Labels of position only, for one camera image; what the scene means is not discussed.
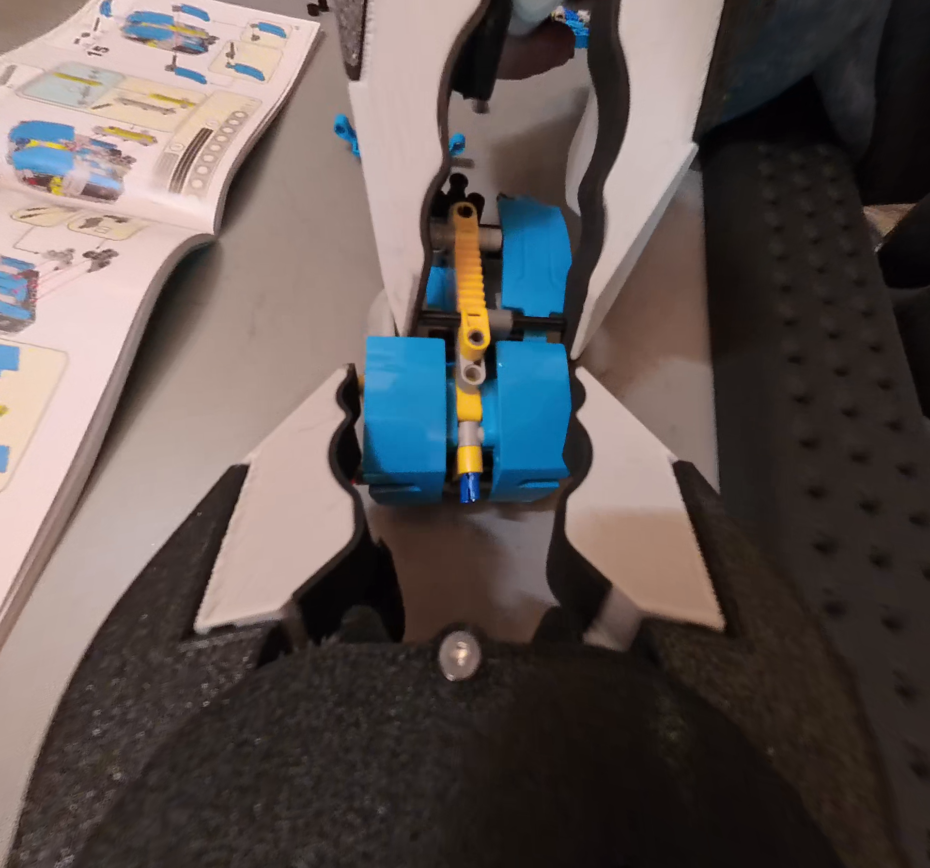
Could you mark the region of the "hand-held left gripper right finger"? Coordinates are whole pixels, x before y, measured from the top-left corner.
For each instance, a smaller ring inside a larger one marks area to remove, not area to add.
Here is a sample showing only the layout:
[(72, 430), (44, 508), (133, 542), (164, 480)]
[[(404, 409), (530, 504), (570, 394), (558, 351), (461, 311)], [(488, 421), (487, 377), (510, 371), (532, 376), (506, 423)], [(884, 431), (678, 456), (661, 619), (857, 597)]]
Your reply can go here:
[(677, 458), (585, 368), (546, 572), (552, 595), (592, 645), (625, 651), (662, 620), (715, 633), (726, 617), (675, 467)]

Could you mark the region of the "blue yellow toy brick model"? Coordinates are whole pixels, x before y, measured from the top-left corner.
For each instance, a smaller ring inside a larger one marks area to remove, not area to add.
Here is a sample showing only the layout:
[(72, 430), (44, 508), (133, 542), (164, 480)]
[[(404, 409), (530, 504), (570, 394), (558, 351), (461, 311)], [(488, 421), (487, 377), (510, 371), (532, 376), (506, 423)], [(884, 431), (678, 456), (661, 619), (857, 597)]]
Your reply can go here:
[(488, 310), (507, 309), (502, 232), (467, 188), (454, 173), (434, 199), (417, 310), (459, 312), (460, 326), (416, 320), (409, 335), (366, 340), (360, 477), (382, 505), (537, 502), (568, 476), (564, 333), (489, 326)]

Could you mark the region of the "grey desk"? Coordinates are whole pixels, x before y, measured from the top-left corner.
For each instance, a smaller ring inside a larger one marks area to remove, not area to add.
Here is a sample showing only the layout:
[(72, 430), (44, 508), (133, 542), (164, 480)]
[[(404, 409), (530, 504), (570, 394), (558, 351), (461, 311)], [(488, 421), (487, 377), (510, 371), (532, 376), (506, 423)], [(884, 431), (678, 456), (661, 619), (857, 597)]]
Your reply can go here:
[[(2, 0), (2, 51), (86, 1)], [(305, 0), (222, 1), (307, 14)], [(306, 72), (232, 182), (217, 244), (188, 255), (159, 296), (76, 512), (2, 649), (2, 726), (43, 731), (112, 606), (203, 494), (337, 366), (364, 359), (382, 281), (362, 171), (332, 131), (353, 109), (335, 18), (321, 21)], [(498, 191), (564, 205), (588, 88), (579, 50), (541, 76), (499, 80), (486, 115), (450, 103), (489, 223)], [(719, 490), (703, 240), (690, 170), (582, 363)], [(406, 635), (465, 620), (528, 641), (552, 603), (552, 502), (399, 515), (370, 504)]]

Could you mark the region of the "person's right forearm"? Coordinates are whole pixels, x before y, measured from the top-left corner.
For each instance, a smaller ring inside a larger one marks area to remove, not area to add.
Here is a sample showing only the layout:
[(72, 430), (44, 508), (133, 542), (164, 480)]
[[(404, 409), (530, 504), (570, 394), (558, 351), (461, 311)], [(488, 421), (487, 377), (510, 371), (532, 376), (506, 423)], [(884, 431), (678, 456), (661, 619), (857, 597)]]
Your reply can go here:
[(720, 121), (747, 115), (812, 77), (840, 139), (856, 155), (870, 139), (875, 78), (892, 0), (775, 0), (735, 60)]

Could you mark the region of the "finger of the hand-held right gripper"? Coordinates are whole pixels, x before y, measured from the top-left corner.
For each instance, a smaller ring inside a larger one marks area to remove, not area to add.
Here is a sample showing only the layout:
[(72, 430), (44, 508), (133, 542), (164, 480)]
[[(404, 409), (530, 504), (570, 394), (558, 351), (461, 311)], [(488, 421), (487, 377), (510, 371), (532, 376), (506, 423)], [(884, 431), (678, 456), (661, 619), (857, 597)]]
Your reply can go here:
[(429, 203), (449, 169), (452, 67), (488, 0), (366, 0), (349, 82), (379, 269), (397, 330), (415, 328)]
[(726, 0), (599, 0), (589, 73), (596, 125), (577, 201), (565, 339), (580, 358), (617, 300), (697, 152), (694, 141)]

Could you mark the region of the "white instruction booklet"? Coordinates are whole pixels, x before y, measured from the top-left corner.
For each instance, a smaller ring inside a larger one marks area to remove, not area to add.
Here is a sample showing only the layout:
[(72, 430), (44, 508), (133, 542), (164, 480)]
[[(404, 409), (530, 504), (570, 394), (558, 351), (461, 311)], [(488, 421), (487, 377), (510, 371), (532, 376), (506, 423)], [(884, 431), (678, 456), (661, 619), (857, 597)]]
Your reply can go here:
[(1, 639), (99, 455), (168, 277), (317, 21), (215, 0), (90, 0), (2, 56)]

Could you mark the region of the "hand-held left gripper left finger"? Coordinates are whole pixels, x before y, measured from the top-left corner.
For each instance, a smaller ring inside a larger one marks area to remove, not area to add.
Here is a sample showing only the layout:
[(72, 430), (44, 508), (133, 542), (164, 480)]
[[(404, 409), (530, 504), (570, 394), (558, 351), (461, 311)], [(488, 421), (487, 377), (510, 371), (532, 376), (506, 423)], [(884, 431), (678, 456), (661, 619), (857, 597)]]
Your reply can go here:
[(197, 634), (270, 622), (293, 643), (320, 643), (352, 607), (369, 606), (389, 640), (402, 640), (393, 559), (354, 484), (360, 397), (355, 366), (338, 367), (247, 457)]

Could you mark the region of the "person's right hand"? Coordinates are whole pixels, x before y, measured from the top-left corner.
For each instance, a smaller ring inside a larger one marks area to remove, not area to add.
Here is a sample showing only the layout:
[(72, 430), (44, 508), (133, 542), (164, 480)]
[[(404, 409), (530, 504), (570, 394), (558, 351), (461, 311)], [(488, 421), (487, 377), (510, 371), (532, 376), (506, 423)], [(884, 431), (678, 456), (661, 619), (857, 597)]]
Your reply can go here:
[(568, 25), (546, 21), (523, 36), (508, 36), (497, 77), (523, 80), (547, 73), (570, 62), (575, 55), (575, 34)]

